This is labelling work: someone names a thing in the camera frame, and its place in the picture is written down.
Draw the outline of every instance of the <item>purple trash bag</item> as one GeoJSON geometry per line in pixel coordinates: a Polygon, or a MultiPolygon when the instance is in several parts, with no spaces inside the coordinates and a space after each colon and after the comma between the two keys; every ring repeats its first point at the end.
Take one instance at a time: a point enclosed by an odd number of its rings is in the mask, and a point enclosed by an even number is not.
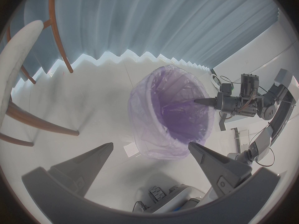
{"type": "Polygon", "coordinates": [[[210,98],[191,73],[174,65],[162,66],[132,90],[128,114],[139,152],[155,159],[183,159],[189,142],[204,145],[215,110],[194,103],[210,98]]]}

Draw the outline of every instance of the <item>tiled floor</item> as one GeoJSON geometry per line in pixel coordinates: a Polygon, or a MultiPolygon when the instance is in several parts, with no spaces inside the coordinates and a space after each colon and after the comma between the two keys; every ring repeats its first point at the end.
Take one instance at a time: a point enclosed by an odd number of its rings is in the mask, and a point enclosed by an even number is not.
{"type": "MultiPolygon", "coordinates": [[[[182,160],[155,160],[140,153],[129,157],[124,149],[134,142],[127,114],[133,85],[170,60],[151,55],[122,55],[117,61],[111,56],[101,59],[100,64],[94,62],[96,65],[81,59],[72,74],[59,65],[52,77],[42,72],[35,85],[26,82],[12,92],[13,102],[24,110],[80,132],[78,137],[68,136],[38,130],[8,116],[4,119],[2,133],[34,142],[34,147],[22,147],[0,141],[0,165],[19,199],[40,222],[48,220],[28,195],[21,176],[38,166],[48,170],[107,142],[114,143],[114,151],[85,196],[96,203],[131,211],[137,200],[151,204],[147,190],[154,185],[168,190],[183,183],[203,192],[211,186],[192,155],[182,160]]],[[[211,97],[216,95],[206,70],[191,66],[185,66],[185,70],[200,77],[211,97]]],[[[215,116],[205,146],[227,155],[236,151],[234,132],[220,132],[219,119],[215,116]]]]}

